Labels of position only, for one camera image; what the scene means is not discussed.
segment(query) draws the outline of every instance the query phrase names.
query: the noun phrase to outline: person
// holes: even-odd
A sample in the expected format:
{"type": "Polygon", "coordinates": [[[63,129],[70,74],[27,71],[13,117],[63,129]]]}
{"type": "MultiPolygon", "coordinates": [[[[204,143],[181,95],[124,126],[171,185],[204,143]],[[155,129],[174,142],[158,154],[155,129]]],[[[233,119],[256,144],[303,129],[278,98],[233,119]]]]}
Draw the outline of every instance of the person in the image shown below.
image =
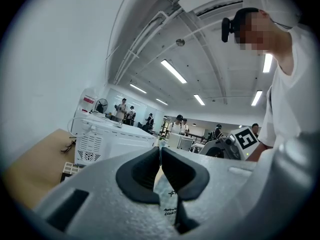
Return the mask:
{"type": "Polygon", "coordinates": [[[258,137],[259,137],[259,135],[258,135],[259,124],[254,123],[254,124],[252,125],[252,127],[251,127],[251,130],[252,130],[254,136],[256,136],[256,138],[258,138],[258,137]]]}
{"type": "MultiPolygon", "coordinates": [[[[263,151],[277,148],[297,136],[304,127],[295,117],[289,96],[293,87],[305,79],[302,76],[308,76],[319,66],[318,43],[306,25],[298,24],[284,31],[267,12],[257,8],[238,10],[231,25],[237,43],[256,50],[257,54],[271,54],[277,62],[272,85],[266,94],[266,112],[258,137],[260,143],[247,159],[258,161],[263,151]]],[[[305,86],[297,99],[309,95],[310,90],[305,86]]]]}
{"type": "Polygon", "coordinates": [[[184,118],[183,119],[183,124],[182,124],[182,127],[181,127],[181,133],[183,133],[184,135],[188,135],[188,133],[189,133],[189,127],[188,127],[188,125],[187,125],[187,119],[186,118],[184,118]]]}
{"type": "Polygon", "coordinates": [[[221,137],[223,137],[224,135],[221,132],[221,129],[222,129],[222,125],[218,123],[215,127],[215,130],[209,134],[208,142],[213,140],[218,140],[221,137]]]}
{"type": "Polygon", "coordinates": [[[155,122],[155,119],[152,117],[151,120],[149,121],[149,130],[152,130],[153,127],[154,127],[154,122],[155,122]]]}
{"type": "Polygon", "coordinates": [[[130,111],[126,114],[125,124],[129,126],[133,126],[135,117],[136,117],[135,107],[131,106],[130,111]]]}
{"type": "Polygon", "coordinates": [[[168,134],[168,138],[170,138],[170,133],[179,134],[181,133],[182,124],[181,122],[184,120],[184,117],[178,114],[175,118],[175,121],[170,123],[167,130],[166,135],[168,134]]]}
{"type": "Polygon", "coordinates": [[[115,105],[114,108],[116,109],[116,114],[114,121],[121,122],[125,118],[125,114],[127,113],[127,105],[126,105],[126,98],[122,99],[122,104],[119,104],[118,106],[115,105]]]}
{"type": "Polygon", "coordinates": [[[146,125],[149,125],[150,122],[152,121],[152,119],[153,119],[153,114],[150,113],[150,114],[149,114],[149,117],[145,119],[145,120],[146,120],[146,123],[145,123],[145,124],[146,124],[146,125]]]}

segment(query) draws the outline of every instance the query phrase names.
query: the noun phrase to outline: white wall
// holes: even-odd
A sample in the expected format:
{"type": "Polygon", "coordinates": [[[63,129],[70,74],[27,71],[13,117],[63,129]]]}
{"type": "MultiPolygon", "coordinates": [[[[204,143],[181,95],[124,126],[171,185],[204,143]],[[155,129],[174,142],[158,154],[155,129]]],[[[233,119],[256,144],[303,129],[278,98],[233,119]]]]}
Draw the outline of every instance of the white wall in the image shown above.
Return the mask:
{"type": "Polygon", "coordinates": [[[189,127],[189,130],[190,130],[191,134],[198,135],[198,136],[203,136],[204,133],[205,133],[205,129],[202,128],[202,127],[192,126],[192,125],[189,125],[189,124],[188,124],[188,127],[189,127]]]}
{"type": "Polygon", "coordinates": [[[152,101],[151,99],[148,98],[147,93],[144,94],[143,92],[140,92],[139,90],[136,90],[133,87],[132,87],[132,90],[130,90],[129,88],[123,88],[120,85],[114,85],[111,83],[108,84],[108,87],[124,94],[125,96],[127,95],[137,101],[140,101],[143,104],[148,105],[156,110],[163,111],[163,112],[166,111],[166,105],[162,105],[160,102],[152,101]]]}
{"type": "Polygon", "coordinates": [[[66,129],[84,88],[104,86],[122,1],[30,0],[23,7],[0,55],[2,168],[56,129],[66,129]]]}
{"type": "Polygon", "coordinates": [[[258,106],[231,106],[213,102],[201,106],[196,100],[190,100],[184,106],[168,107],[165,112],[166,116],[171,117],[179,114],[187,119],[251,126],[253,123],[262,125],[265,110],[258,106]]]}

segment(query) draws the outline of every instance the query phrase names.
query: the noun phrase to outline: fluorescent ceiling light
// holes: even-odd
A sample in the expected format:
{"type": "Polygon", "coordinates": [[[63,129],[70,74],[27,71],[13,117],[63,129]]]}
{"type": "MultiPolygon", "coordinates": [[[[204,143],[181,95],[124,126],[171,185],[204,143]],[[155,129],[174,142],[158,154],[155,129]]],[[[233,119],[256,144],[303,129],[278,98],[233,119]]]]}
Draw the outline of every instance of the fluorescent ceiling light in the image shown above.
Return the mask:
{"type": "Polygon", "coordinates": [[[261,97],[261,94],[262,94],[262,90],[257,90],[257,91],[256,91],[256,94],[255,94],[255,97],[254,97],[254,100],[253,100],[251,106],[257,105],[258,100],[259,100],[260,97],[261,97]]]}
{"type": "Polygon", "coordinates": [[[144,90],[141,90],[140,88],[134,86],[133,84],[130,83],[130,86],[132,86],[133,88],[136,88],[137,90],[139,90],[140,92],[143,92],[144,94],[146,94],[147,92],[145,92],[144,90]]]}
{"type": "Polygon", "coordinates": [[[263,73],[269,73],[270,71],[270,68],[271,68],[271,63],[272,63],[272,55],[267,53],[265,56],[264,56],[264,66],[263,66],[263,73]]]}
{"type": "Polygon", "coordinates": [[[169,70],[176,78],[179,79],[179,81],[183,84],[185,84],[187,81],[175,70],[173,66],[169,64],[167,60],[161,61],[161,64],[166,67],[167,70],[169,70]]]}
{"type": "Polygon", "coordinates": [[[198,100],[198,102],[199,102],[202,106],[205,105],[204,102],[202,101],[202,99],[199,97],[198,94],[195,94],[195,95],[193,95],[193,96],[198,100]]]}
{"type": "Polygon", "coordinates": [[[162,100],[160,100],[160,99],[158,99],[158,98],[156,98],[156,100],[157,100],[158,102],[161,102],[161,103],[163,103],[164,105],[167,105],[167,106],[168,106],[168,104],[165,103],[165,102],[163,102],[162,100]]]}

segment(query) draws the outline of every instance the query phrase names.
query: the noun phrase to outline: white desk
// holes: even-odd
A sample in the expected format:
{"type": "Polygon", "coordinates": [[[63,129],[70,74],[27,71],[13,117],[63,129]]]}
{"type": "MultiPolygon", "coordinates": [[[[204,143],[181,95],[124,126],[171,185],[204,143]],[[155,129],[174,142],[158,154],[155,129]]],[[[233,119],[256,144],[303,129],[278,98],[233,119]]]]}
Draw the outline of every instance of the white desk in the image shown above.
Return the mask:
{"type": "Polygon", "coordinates": [[[194,153],[195,150],[196,150],[196,148],[197,148],[198,151],[199,151],[199,153],[200,153],[200,151],[204,148],[204,146],[205,146],[205,145],[200,144],[200,143],[194,143],[194,144],[192,144],[192,147],[193,147],[192,152],[194,153]]]}

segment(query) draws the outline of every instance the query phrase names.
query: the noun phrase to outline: handwritten label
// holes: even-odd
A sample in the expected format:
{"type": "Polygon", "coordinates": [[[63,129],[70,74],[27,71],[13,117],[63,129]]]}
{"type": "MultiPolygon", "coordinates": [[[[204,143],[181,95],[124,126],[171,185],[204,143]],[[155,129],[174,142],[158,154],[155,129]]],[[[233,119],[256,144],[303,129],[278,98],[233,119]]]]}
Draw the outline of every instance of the handwritten label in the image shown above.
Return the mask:
{"type": "Polygon", "coordinates": [[[173,195],[176,195],[177,193],[175,191],[171,191],[170,193],[168,193],[170,195],[170,197],[172,197],[173,195]]]}
{"type": "Polygon", "coordinates": [[[173,214],[176,214],[176,212],[177,212],[177,207],[175,207],[174,209],[171,209],[171,208],[167,209],[167,208],[165,208],[163,211],[166,212],[166,213],[164,214],[165,216],[166,216],[166,215],[173,215],[173,214]]]}

